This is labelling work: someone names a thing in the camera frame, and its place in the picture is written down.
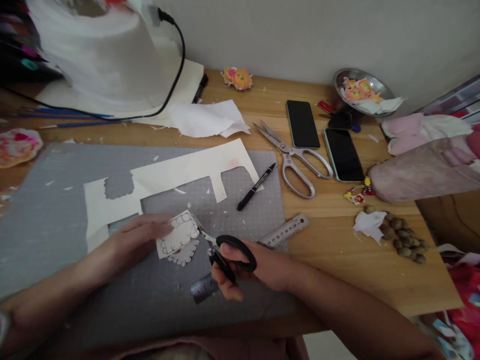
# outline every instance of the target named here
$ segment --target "scissors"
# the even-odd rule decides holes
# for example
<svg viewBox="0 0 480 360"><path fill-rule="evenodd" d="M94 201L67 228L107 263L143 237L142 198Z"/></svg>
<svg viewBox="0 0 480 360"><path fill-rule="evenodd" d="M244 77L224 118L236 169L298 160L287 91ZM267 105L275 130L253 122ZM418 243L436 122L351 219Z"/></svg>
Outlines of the scissors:
<svg viewBox="0 0 480 360"><path fill-rule="evenodd" d="M315 188L313 184L310 182L310 180L304 175L303 172L300 171L300 169L294 164L292 157L298 158L302 163L305 164L307 168L309 168L318 178L322 179L330 179L334 175L334 171L332 170L332 167L330 166L329 162L326 161L318 152L310 150L309 148L301 147L301 148L293 148L286 143L284 143L278 135L273 131L271 128L267 126L266 123L264 123L263 120L260 120L261 124L265 128L263 130L260 126L257 124L255 127L265 136L270 142L276 146L278 151L280 151L283 161L281 164L281 177L283 178L283 181L285 181L286 186L297 196L303 198L303 199L313 199L315 196ZM328 171L328 175L322 175L320 171L318 171L304 156L304 154L310 154L314 157L316 157L318 160L322 162L322 164L326 167ZM290 181L287 179L287 175L285 174L285 170L287 168L292 169L292 171L298 175L298 177L303 181L305 185L307 185L308 189L310 190L310 195L306 196L303 195L301 192L299 192L297 189L295 189Z"/></svg>
<svg viewBox="0 0 480 360"><path fill-rule="evenodd" d="M232 271L230 266L225 261L224 257L220 255L219 249L220 249L220 245L222 245L223 243L227 243L230 246L237 248L248 259L249 261L248 263L243 261L234 261L234 263L239 269L248 273L253 273L255 271L255 269L257 268L257 260L255 259L254 254L250 251L247 245L244 244L243 241L231 235L220 235L216 238L212 237L207 234L207 232L205 231L202 224L198 221L198 219L193 214L191 215L196 222L198 232L205 240L208 241L208 246L209 246L208 259L210 260L210 264L213 265L214 263L217 263L218 266L220 267L220 270L223 271L226 278L230 280L232 284L235 284L237 282L237 278L235 276L235 273Z"/></svg>

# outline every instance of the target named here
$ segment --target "hand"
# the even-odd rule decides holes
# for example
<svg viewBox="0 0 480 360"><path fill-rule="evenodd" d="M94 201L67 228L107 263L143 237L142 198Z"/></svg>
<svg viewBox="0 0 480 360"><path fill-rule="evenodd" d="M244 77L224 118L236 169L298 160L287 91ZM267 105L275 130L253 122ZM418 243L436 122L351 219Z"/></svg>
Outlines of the hand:
<svg viewBox="0 0 480 360"><path fill-rule="evenodd" d="M242 240L248 246L256 259L256 270L252 272L241 271L233 262L230 267L239 279L258 280L275 291L286 291L290 287L292 267L295 262L281 253L272 251L257 243ZM225 260L243 261L248 263L247 257L236 247L227 243L220 246L220 254ZM232 284L227 279L219 265L214 262L211 268L211 277L218 283L220 290L227 300L243 301L244 292L238 284Z"/></svg>
<svg viewBox="0 0 480 360"><path fill-rule="evenodd" d="M172 217L144 214L130 221L78 262L79 281L98 287L132 268L155 249L155 239L172 231L166 224Z"/></svg>

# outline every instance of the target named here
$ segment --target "metal ruler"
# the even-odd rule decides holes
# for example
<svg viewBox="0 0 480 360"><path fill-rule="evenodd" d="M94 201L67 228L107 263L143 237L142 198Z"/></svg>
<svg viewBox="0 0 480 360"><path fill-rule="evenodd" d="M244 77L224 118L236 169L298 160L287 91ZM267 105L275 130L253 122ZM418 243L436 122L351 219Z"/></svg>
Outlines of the metal ruler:
<svg viewBox="0 0 480 360"><path fill-rule="evenodd" d="M257 243L265 246L266 248L273 249L281 242L293 238L308 225L308 218L304 214L299 214L277 227ZM219 285L215 280L212 279L212 274L210 273L202 277L200 280L195 281L190 286L190 292L193 296L193 300L195 300L195 304L200 304L218 290Z"/></svg>

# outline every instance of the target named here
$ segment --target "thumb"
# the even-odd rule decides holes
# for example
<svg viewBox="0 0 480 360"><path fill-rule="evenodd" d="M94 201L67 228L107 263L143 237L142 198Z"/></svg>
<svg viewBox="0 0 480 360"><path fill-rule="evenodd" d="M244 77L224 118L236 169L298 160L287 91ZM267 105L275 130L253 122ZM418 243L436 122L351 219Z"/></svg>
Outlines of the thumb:
<svg viewBox="0 0 480 360"><path fill-rule="evenodd" d="M236 247L233 247L233 246L227 244L226 242L224 242L220 246L220 254L224 258L232 260L232 261L241 261L241 262L244 262L244 263L249 262L249 260L247 259L247 257L244 255L243 252L241 252Z"/></svg>

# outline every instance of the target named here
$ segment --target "white wall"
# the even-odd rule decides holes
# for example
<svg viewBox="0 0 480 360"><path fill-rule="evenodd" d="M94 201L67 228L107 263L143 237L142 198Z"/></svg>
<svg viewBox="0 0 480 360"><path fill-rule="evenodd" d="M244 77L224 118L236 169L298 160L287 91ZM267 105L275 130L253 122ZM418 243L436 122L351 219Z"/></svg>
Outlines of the white wall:
<svg viewBox="0 0 480 360"><path fill-rule="evenodd" d="M331 84L366 70L409 113L480 73L478 0L155 0L207 68Z"/></svg>

